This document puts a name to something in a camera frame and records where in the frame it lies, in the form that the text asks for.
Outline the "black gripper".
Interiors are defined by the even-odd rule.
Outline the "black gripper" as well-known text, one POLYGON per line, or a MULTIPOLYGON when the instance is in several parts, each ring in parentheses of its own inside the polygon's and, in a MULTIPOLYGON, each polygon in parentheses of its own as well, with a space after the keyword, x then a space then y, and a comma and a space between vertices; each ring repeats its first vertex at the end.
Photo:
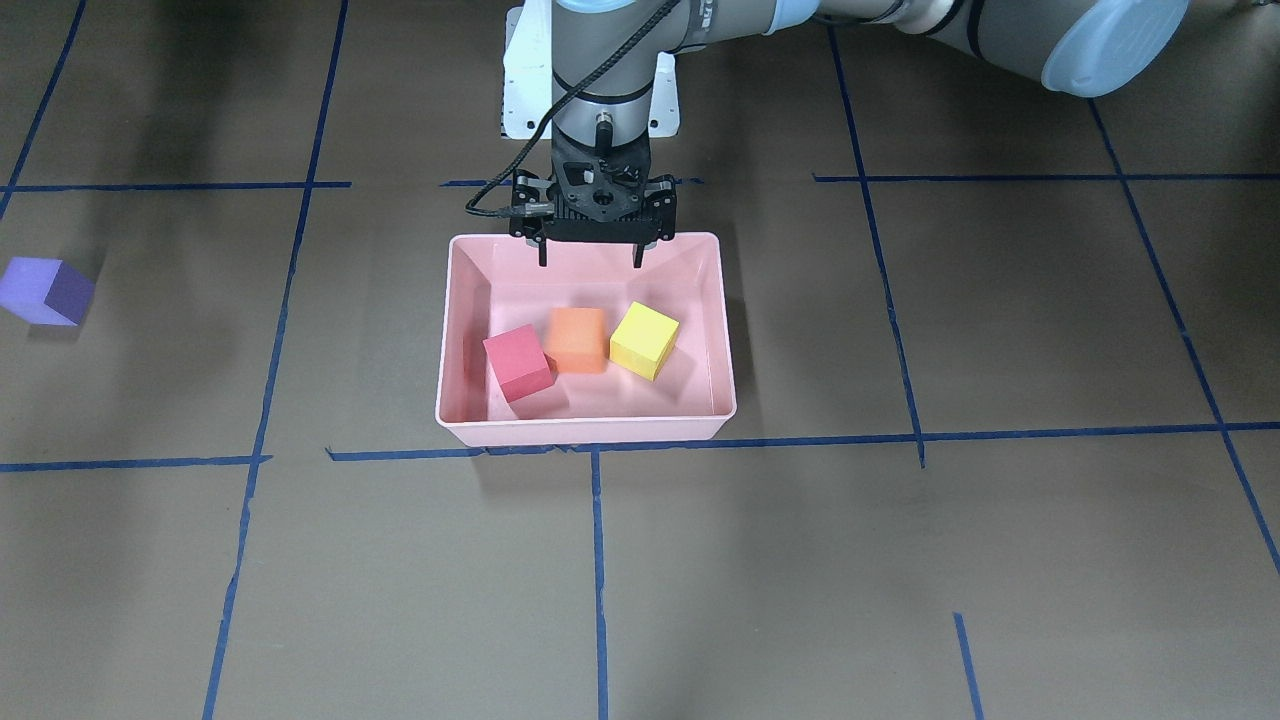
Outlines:
POLYGON ((531 205, 532 214, 509 220, 509 233, 538 242, 539 266, 548 266, 547 241, 556 241, 635 245, 634 268, 641 269, 646 245, 675 237, 675 177, 649 176, 648 137, 604 152, 554 137, 550 161, 545 179, 517 169, 511 192, 511 204, 531 205))

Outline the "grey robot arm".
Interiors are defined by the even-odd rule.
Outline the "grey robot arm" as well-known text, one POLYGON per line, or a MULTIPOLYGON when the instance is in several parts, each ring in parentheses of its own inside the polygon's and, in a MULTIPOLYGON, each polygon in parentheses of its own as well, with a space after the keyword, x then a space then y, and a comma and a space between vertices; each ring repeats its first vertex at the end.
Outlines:
POLYGON ((526 1, 511 14, 509 85, 532 78, 517 111, 526 143, 497 179, 497 215, 547 265, 554 243, 645 252, 676 234, 676 178, 652 164, 672 135, 676 59, 776 40, 773 63, 827 29, 895 29, 1033 79, 1051 92, 1100 97, 1128 85, 1172 40, 1187 1, 526 1), (527 165, 549 141, 550 168, 527 165))

